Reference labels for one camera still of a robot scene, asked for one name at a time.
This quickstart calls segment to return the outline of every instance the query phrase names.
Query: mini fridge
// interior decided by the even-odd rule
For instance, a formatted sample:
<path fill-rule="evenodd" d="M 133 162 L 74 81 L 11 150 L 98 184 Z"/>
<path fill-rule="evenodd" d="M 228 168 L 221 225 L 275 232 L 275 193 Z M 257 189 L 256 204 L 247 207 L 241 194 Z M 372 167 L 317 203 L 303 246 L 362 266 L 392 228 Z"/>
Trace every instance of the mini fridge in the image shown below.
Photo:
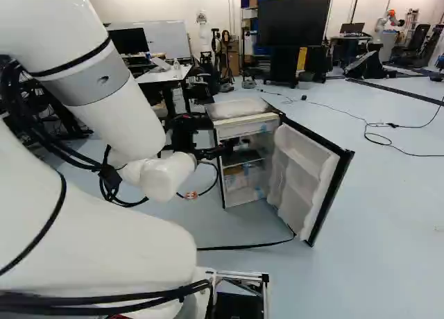
<path fill-rule="evenodd" d="M 214 144 L 233 147 L 217 159 L 223 208 L 266 200 L 301 241 L 313 246 L 354 152 L 268 104 L 262 109 L 248 104 L 207 106 Z M 254 114 L 221 116 L 217 110 L 225 106 Z"/>

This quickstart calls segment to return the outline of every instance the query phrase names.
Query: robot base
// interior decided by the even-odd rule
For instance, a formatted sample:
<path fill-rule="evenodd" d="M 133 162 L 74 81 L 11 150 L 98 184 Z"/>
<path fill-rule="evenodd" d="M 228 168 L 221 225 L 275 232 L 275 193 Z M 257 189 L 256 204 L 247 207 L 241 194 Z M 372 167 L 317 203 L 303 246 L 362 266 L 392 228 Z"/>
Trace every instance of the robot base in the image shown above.
<path fill-rule="evenodd" d="M 194 280 L 198 281 L 200 279 L 211 280 L 212 290 L 202 291 L 187 297 L 174 319 L 269 318 L 268 274 L 197 268 Z M 236 286 L 243 291 L 247 291 L 250 295 L 217 291 L 221 282 Z M 126 318 L 137 319 L 137 312 L 128 317 L 111 317 L 111 319 Z"/>

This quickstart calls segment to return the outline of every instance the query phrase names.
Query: fridge top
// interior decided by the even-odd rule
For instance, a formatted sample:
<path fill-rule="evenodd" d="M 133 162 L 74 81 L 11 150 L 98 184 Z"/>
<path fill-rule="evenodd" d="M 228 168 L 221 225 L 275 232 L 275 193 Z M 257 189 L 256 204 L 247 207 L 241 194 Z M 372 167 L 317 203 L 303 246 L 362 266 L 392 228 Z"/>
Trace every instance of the fridge top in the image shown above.
<path fill-rule="evenodd" d="M 207 104 L 205 108 L 214 123 L 222 120 L 266 114 L 274 110 L 270 104 L 261 98 L 243 98 L 234 101 L 218 102 Z"/>

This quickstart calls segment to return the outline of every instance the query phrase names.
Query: black cable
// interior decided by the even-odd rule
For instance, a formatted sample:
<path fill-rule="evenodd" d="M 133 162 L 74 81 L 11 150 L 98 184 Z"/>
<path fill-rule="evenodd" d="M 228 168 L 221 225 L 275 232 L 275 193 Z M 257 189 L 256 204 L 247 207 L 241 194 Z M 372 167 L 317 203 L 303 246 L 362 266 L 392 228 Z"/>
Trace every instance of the black cable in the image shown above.
<path fill-rule="evenodd" d="M 212 189 L 213 189 L 213 187 L 215 187 L 216 186 L 216 184 L 217 184 L 217 175 L 219 174 L 219 170 L 217 169 L 217 166 L 215 166 L 213 163 L 210 163 L 210 162 L 199 162 L 199 165 L 201 165 L 201 164 L 207 164 L 207 165 L 211 165 L 213 168 L 214 168 L 214 170 L 216 170 L 216 177 L 214 178 L 214 181 L 213 181 L 213 183 L 211 184 L 211 186 L 210 187 L 208 187 L 206 190 L 204 190 L 202 193 L 199 193 L 199 194 L 197 194 L 197 198 L 199 197 L 199 196 L 203 196 L 204 194 L 206 194 L 206 193 L 208 193 L 209 191 L 211 191 Z M 185 200 L 188 200 L 186 197 L 184 197 L 182 194 L 180 194 L 179 192 L 176 192 L 176 195 L 179 197 L 179 198 L 182 198 L 182 199 L 185 199 Z"/>
<path fill-rule="evenodd" d="M 397 125 L 395 123 L 369 123 L 367 121 L 367 119 L 365 119 L 365 118 L 358 117 L 358 116 L 356 116 L 354 114 L 351 114 L 349 112 L 346 112 L 346 111 L 343 111 L 343 110 L 340 110 L 340 109 L 336 109 L 335 107 L 332 107 L 332 106 L 329 106 L 329 105 L 326 105 L 326 104 L 316 103 L 316 102 L 311 102 L 311 101 L 302 101 L 302 100 L 295 101 L 295 100 L 291 99 L 290 97 L 285 96 L 285 95 L 280 94 L 280 93 L 277 93 L 277 92 L 266 92 L 263 89 L 256 89 L 256 90 L 260 91 L 260 92 L 264 92 L 266 94 L 283 96 L 283 97 L 287 98 L 289 100 L 289 102 L 291 102 L 291 103 L 292 102 L 299 102 L 299 101 L 301 101 L 301 102 L 310 103 L 310 104 L 313 104 L 313 105 L 318 105 L 318 106 L 321 106 L 321 107 L 326 107 L 326 108 L 331 109 L 333 111 L 344 113 L 344 114 L 347 114 L 349 117 L 352 117 L 352 118 L 358 119 L 360 121 L 363 121 L 365 123 L 365 126 L 364 126 L 364 139 L 366 139 L 367 141 L 369 141 L 369 142 L 371 142 L 373 144 L 379 144 L 380 146 L 386 146 L 386 147 L 389 147 L 389 148 L 393 148 L 393 149 L 396 149 L 396 150 L 400 151 L 401 153 L 403 153 L 405 155 L 413 156 L 413 157 L 444 157 L 444 155 L 434 155 L 434 154 L 421 155 L 421 154 L 409 153 L 409 152 L 407 152 L 405 150 L 402 150 L 401 148 L 398 148 L 397 146 L 394 146 L 393 145 L 393 141 L 390 138 L 385 137 L 384 135 L 381 135 L 381 134 L 377 134 L 377 133 L 373 133 L 373 132 L 369 132 L 368 131 L 369 127 L 373 127 L 373 128 L 378 128 L 378 127 L 386 127 L 387 128 L 387 127 L 390 127 L 390 128 L 410 128 L 410 129 L 424 128 L 424 127 L 428 126 L 429 124 L 431 124 L 432 121 L 436 118 L 436 116 L 439 113 L 439 110 L 441 109 L 441 106 L 442 106 L 441 104 L 438 106 L 438 109 L 436 110 L 436 112 L 433 115 L 433 117 L 427 123 L 425 123 L 424 125 L 420 125 L 420 126 L 404 126 L 404 125 Z M 386 140 L 386 142 L 381 142 L 381 141 L 378 141 L 376 139 L 372 139 L 371 137 L 378 137 L 380 139 Z"/>
<path fill-rule="evenodd" d="M 54 307 L 47 305 L 25 306 L 24 304 L 11 305 L 0 303 L 0 311 L 37 314 L 43 316 L 108 316 L 114 314 L 129 313 L 155 307 L 157 305 L 161 305 L 176 299 L 183 300 L 187 295 L 191 295 L 193 293 L 197 293 L 199 291 L 212 287 L 210 281 L 203 281 L 205 283 L 201 284 L 200 286 L 196 286 L 193 288 L 187 288 L 188 286 L 183 286 L 176 289 L 175 291 L 177 292 L 171 291 L 171 293 L 167 296 L 156 298 L 154 300 L 149 300 L 147 302 L 142 302 L 139 304 L 126 305 L 121 307 Z"/>
<path fill-rule="evenodd" d="M 5 293 L 0 295 L 0 304 L 7 302 L 9 305 L 26 305 L 26 306 L 41 306 L 41 307 L 79 307 L 82 305 L 105 304 L 116 302 L 129 302 L 133 300 L 148 300 L 153 298 L 160 298 L 166 296 L 183 296 L 185 293 L 193 291 L 195 288 L 207 286 L 209 281 L 202 279 L 193 282 L 186 286 L 179 288 L 153 291 L 149 293 L 129 293 L 123 295 L 109 295 L 109 296 L 92 296 L 92 297 L 46 297 L 37 295 L 28 295 L 23 293 Z"/>
<path fill-rule="evenodd" d="M 34 237 L 34 239 L 13 260 L 11 260 L 9 264 L 0 269 L 0 276 L 6 274 L 8 271 L 13 269 L 17 264 L 19 264 L 23 259 L 25 259 L 26 256 L 29 255 L 29 253 L 31 253 L 31 251 L 35 248 L 35 246 L 37 246 L 38 243 L 43 239 L 43 237 L 45 237 L 46 233 L 49 231 L 49 229 L 51 229 L 51 226 L 54 224 L 54 221 L 56 220 L 58 214 L 60 213 L 60 210 L 62 209 L 63 202 L 65 201 L 65 196 L 67 192 L 67 181 L 65 180 L 65 177 L 61 173 L 59 173 L 59 176 L 61 181 L 60 194 L 49 219 L 46 221 L 43 228 Z"/>
<path fill-rule="evenodd" d="M 199 252 L 205 251 L 233 251 L 233 250 L 247 250 L 249 248 L 265 248 L 269 246 L 279 245 L 283 243 L 288 243 L 296 238 L 296 233 L 293 232 L 293 236 L 290 239 L 284 241 L 274 241 L 271 243 L 261 243 L 261 244 L 250 244 L 250 245 L 228 245 L 228 246 L 214 246 L 210 248 L 197 248 Z"/>
<path fill-rule="evenodd" d="M 11 62 L 1 75 L 1 91 L 3 100 L 10 113 L 11 118 L 17 123 L 19 127 L 32 139 L 39 142 L 44 148 L 51 153 L 57 155 L 64 161 L 81 169 L 91 171 L 98 171 L 100 164 L 93 159 L 90 159 L 63 143 L 54 140 L 54 138 L 44 129 L 41 123 L 36 121 L 32 112 L 25 105 L 22 95 L 19 91 L 19 75 L 22 68 L 17 62 Z M 90 163 L 90 165 L 78 162 L 70 157 L 70 155 Z"/>
<path fill-rule="evenodd" d="M 110 154 L 110 151 L 111 151 L 111 146 L 108 144 L 106 146 L 105 152 L 103 154 L 102 165 L 104 165 L 104 166 L 108 165 L 108 155 Z M 118 169 L 115 169 L 115 170 L 118 171 L 118 170 L 124 168 L 125 166 L 126 166 L 126 164 L 121 166 Z M 103 181 L 102 178 L 99 178 L 99 189 L 100 189 L 100 192 L 101 192 L 103 198 L 106 201 L 114 203 L 115 205 L 118 205 L 118 206 L 121 206 L 121 207 L 125 207 L 125 208 L 136 207 L 136 206 L 141 205 L 142 203 L 145 203 L 145 202 L 147 202 L 149 200 L 145 196 L 145 197 L 143 197 L 141 200 L 139 200 L 137 202 L 126 202 L 126 201 L 123 201 L 123 200 L 121 200 L 121 199 L 119 199 L 117 197 L 117 194 L 119 192 L 119 186 L 116 189 L 114 189 L 114 191 L 108 191 L 105 188 L 105 184 L 104 184 L 104 181 Z"/>

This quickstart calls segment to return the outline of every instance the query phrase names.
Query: bottle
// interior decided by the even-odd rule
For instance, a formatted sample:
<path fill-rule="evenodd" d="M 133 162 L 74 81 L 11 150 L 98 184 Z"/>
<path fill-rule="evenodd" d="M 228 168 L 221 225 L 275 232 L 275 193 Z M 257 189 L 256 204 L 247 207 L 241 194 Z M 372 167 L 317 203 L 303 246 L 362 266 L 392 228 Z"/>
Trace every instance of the bottle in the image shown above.
<path fill-rule="evenodd" d="M 182 78 L 182 71 L 180 70 L 180 63 L 178 62 L 177 58 L 174 58 L 173 69 L 176 72 L 176 76 L 179 79 L 181 79 Z"/>
<path fill-rule="evenodd" d="M 178 62 L 178 59 L 177 59 L 177 58 L 174 58 L 173 68 L 174 68 L 176 71 L 180 69 L 180 63 Z"/>

